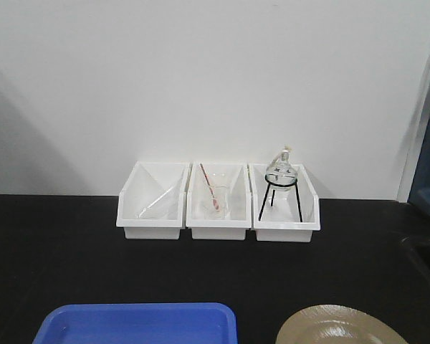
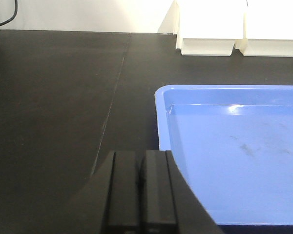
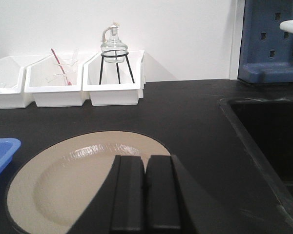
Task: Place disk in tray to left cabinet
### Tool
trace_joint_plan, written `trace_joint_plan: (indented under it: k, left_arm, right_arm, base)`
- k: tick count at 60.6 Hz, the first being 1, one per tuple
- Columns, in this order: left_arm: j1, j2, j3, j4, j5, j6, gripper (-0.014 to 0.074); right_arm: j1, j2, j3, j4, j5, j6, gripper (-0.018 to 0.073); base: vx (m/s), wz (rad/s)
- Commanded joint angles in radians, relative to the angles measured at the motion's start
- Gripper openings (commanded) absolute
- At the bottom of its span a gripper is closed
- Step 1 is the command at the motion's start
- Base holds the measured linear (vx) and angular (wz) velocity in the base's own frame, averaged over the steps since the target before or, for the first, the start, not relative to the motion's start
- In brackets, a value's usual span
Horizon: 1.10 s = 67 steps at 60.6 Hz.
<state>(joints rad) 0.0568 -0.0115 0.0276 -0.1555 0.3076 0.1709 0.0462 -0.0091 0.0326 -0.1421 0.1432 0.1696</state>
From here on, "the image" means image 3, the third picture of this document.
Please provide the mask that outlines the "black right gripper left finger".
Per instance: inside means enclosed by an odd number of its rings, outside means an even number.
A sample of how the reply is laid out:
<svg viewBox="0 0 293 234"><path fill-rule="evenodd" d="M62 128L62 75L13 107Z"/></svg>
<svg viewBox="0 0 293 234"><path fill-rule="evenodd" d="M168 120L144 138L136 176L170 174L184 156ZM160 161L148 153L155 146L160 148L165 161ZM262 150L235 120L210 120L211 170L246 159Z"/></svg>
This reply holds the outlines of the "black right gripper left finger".
<svg viewBox="0 0 293 234"><path fill-rule="evenodd" d="M144 165L139 156L115 156L104 183L68 233L145 233Z"/></svg>

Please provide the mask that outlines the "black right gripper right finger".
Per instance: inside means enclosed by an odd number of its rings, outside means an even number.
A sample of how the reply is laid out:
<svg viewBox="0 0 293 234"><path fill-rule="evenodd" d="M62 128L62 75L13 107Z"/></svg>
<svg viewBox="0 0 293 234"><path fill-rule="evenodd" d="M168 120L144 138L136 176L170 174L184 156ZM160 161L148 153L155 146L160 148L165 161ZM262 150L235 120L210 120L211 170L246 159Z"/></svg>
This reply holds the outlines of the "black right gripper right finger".
<svg viewBox="0 0 293 234"><path fill-rule="evenodd" d="M149 227L177 234L278 234L280 219L259 172L242 160L185 164L153 155L147 177Z"/></svg>

